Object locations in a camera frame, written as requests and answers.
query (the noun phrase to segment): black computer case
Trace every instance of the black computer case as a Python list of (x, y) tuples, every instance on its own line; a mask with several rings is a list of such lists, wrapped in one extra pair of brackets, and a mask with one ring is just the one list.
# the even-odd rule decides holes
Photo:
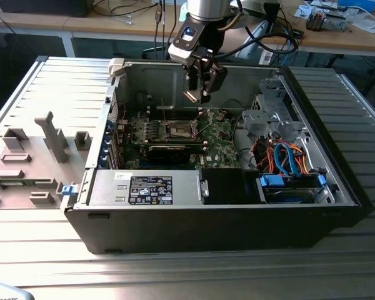
[(5, 13), (62, 14), (83, 18), (94, 0), (0, 0)]

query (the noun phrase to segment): motherboard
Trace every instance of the motherboard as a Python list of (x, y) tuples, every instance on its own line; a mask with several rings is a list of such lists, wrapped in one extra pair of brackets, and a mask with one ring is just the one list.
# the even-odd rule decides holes
[(137, 111), (118, 124), (121, 168), (239, 168), (226, 111)]

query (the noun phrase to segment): green circuit board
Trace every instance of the green circuit board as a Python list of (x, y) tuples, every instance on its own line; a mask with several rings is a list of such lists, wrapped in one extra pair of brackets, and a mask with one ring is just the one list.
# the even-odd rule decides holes
[[(230, 137), (231, 120), (218, 110), (206, 111), (193, 120), (167, 121), (137, 113), (128, 124), (129, 140), (122, 145), (126, 169), (240, 168)], [(151, 165), (145, 151), (158, 144), (189, 148), (189, 162)]]

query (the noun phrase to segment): black sticker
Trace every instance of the black sticker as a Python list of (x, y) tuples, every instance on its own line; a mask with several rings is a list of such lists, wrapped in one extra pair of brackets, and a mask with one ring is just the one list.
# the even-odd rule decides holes
[(171, 176), (132, 176), (129, 203), (132, 205), (172, 204), (173, 178)]

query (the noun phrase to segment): robotic arm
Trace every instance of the robotic arm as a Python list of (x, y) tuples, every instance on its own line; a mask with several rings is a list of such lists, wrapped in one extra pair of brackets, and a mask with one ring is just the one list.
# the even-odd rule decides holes
[(265, 16), (268, 30), (279, 10), (278, 1), (267, 0), (187, 0), (188, 14), (181, 29), (169, 47), (171, 59), (186, 70), (188, 90), (184, 92), (194, 103), (207, 103), (210, 94), (220, 89), (228, 73), (214, 56), (224, 43), (225, 32), (233, 28), (243, 15)]

